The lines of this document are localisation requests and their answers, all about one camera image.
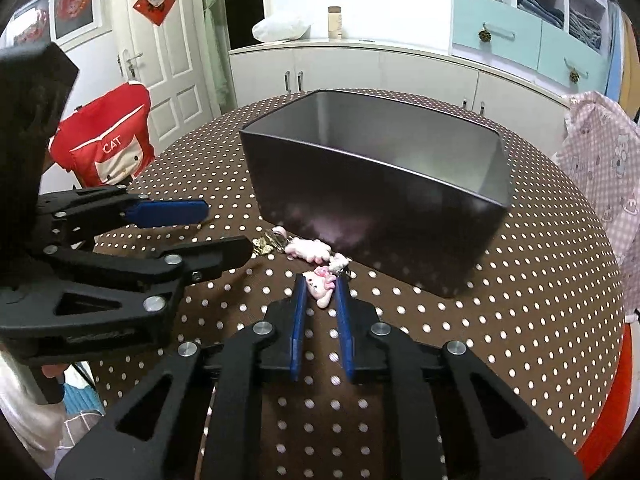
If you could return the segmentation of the person's left hand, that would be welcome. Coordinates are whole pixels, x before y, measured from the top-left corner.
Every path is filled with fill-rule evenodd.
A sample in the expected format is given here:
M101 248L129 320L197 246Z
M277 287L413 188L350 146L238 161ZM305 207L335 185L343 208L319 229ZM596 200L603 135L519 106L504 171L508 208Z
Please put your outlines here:
M69 367L70 364L47 364L41 367L41 371L44 377L55 379L63 377Z

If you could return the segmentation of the white sleeve left forearm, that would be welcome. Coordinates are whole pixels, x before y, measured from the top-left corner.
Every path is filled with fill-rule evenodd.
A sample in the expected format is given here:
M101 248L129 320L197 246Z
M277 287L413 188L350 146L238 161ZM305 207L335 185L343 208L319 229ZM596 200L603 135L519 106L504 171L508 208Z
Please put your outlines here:
M37 402L35 388L18 374L18 363L1 352L1 411L25 450L49 477L62 458L104 415L104 406L89 383L70 367L61 379L63 399Z

